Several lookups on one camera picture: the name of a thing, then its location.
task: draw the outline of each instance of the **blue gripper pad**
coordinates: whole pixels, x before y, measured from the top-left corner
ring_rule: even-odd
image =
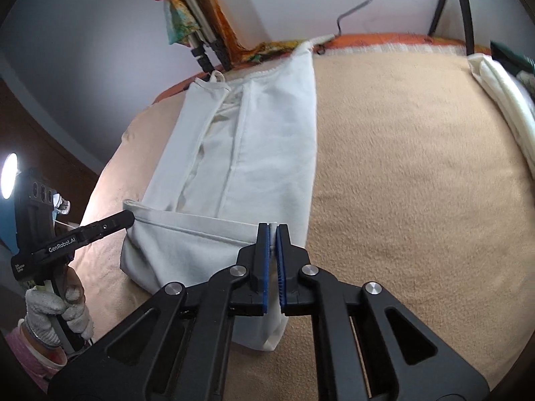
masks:
[[[286,307],[286,271],[284,269],[283,243],[280,239],[280,226],[277,226],[275,239],[277,241],[275,255],[277,258],[277,276],[279,278],[279,303],[281,312],[284,313]]]
[[[268,290],[269,290],[269,261],[271,258],[271,227],[267,225],[266,240],[264,246],[264,288],[262,289],[262,311],[268,313]]]

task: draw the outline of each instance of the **white glove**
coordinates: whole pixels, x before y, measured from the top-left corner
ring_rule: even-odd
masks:
[[[93,320],[85,304],[84,290],[70,285],[65,291],[65,300],[52,292],[36,287],[26,291],[25,324],[30,334],[49,348],[60,346],[60,339],[50,323],[51,315],[61,315],[69,328],[88,340],[93,336]]]

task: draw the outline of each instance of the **wall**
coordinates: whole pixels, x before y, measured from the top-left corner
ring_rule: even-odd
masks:
[[[138,112],[199,71],[188,48],[168,45],[154,0],[18,0],[0,30],[0,53],[0,75],[21,103],[88,164],[57,136],[63,129],[96,159],[88,164],[96,171]],[[50,129],[50,117],[60,128]]]
[[[364,0],[220,1],[224,9],[240,13],[239,19],[231,18],[230,21],[240,38],[250,42],[251,37],[285,40],[334,33],[338,15]],[[535,25],[518,0],[470,0],[470,3],[478,44],[488,45],[490,39],[503,40],[511,47],[535,56]],[[427,34],[436,5],[437,0],[375,0],[345,18],[342,31]],[[437,34],[464,39],[458,0],[448,0]]]
[[[319,36],[363,0],[220,0],[245,45]],[[427,33],[437,0],[375,0],[346,18],[344,33]],[[475,39],[535,56],[535,26],[518,0],[471,0]],[[463,38],[458,0],[437,33]],[[199,71],[189,50],[169,46],[153,0],[18,0],[0,30],[0,75],[56,139],[102,168],[132,118]]]

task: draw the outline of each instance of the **folded white fabric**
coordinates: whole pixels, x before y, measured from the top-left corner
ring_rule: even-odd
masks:
[[[316,86],[311,48],[281,65],[225,82],[196,80],[127,231],[121,269],[149,292],[206,282],[256,241],[258,223],[287,223],[304,246],[316,167]],[[233,340],[272,350],[284,333],[277,279],[268,313],[236,319]]]
[[[528,92],[490,56],[473,54],[468,63],[474,78],[498,104],[535,177],[535,105]]]

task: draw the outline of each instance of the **white towel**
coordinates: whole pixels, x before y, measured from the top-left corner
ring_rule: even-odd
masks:
[[[261,222],[287,223],[292,243],[304,246],[317,149],[311,48],[319,41],[270,71],[228,83],[214,73],[190,86],[143,201],[124,202],[136,221],[121,269],[143,288],[207,281],[256,241]],[[236,318],[233,340],[272,350],[286,323],[271,293],[267,315]]]
[[[535,178],[535,105],[527,90],[485,54],[468,57],[472,75],[498,104]]]

